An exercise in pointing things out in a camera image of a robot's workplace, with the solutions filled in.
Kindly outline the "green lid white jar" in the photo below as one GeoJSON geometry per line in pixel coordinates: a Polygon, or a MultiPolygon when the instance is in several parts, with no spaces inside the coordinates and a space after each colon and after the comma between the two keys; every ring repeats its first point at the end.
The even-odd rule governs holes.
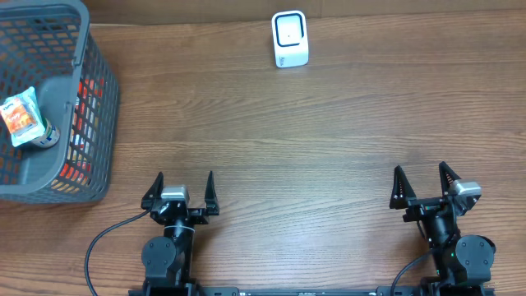
{"type": "Polygon", "coordinates": [[[45,126],[45,131],[42,136],[36,137],[30,142],[38,146],[39,148],[50,148],[58,143],[60,138],[59,129],[52,124],[47,118],[44,118],[43,124],[45,126]]]}

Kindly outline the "teal snack packet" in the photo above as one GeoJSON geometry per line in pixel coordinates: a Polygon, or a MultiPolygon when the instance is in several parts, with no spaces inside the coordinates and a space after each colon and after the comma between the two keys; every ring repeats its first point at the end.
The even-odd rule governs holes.
{"type": "Polygon", "coordinates": [[[1,104],[1,117],[14,147],[41,137],[46,130],[33,86],[6,98],[1,104]]]}

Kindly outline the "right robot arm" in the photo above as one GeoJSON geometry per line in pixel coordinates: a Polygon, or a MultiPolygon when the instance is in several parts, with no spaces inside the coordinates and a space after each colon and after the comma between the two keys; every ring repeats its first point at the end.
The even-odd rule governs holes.
{"type": "Polygon", "coordinates": [[[439,163],[441,195],[419,198],[401,166],[394,168],[390,208],[404,210],[403,220],[417,224],[429,250],[409,262],[393,279],[390,295],[493,295],[484,284],[491,279],[496,245],[482,235],[461,234],[458,218],[482,196],[479,183],[461,178],[446,162],[439,163]],[[402,276],[431,258],[436,275],[423,277],[416,287],[400,288],[402,276]]]}

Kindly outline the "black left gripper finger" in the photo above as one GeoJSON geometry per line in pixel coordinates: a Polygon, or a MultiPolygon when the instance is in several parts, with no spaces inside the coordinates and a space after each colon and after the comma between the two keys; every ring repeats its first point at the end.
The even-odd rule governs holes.
{"type": "Polygon", "coordinates": [[[159,172],[156,179],[141,199],[141,209],[151,210],[154,203],[161,198],[164,188],[164,174],[159,172]]]}
{"type": "Polygon", "coordinates": [[[207,215],[219,215],[219,202],[215,191],[214,174],[209,172],[205,187],[205,210],[207,215]]]}

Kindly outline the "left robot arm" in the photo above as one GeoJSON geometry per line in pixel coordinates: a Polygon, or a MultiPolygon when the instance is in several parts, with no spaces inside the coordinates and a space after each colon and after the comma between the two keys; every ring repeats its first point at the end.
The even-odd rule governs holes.
{"type": "Polygon", "coordinates": [[[191,277],[195,227],[208,224],[220,213],[214,174],[209,173],[203,207],[189,206],[185,185],[166,186],[159,173],[141,199],[141,208],[163,227],[163,234],[150,239],[142,249],[145,267],[144,295],[204,295],[198,280],[191,277]]]}

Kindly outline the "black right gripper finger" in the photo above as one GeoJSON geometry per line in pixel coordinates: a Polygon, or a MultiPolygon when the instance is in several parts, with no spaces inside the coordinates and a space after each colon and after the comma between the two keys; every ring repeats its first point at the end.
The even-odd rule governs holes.
{"type": "Polygon", "coordinates": [[[459,180],[460,176],[445,161],[439,163],[439,174],[441,178],[442,195],[446,196],[449,194],[451,184],[459,180]]]}
{"type": "Polygon", "coordinates": [[[390,198],[390,209],[408,208],[417,199],[401,166],[394,168],[394,184],[390,198]]]}

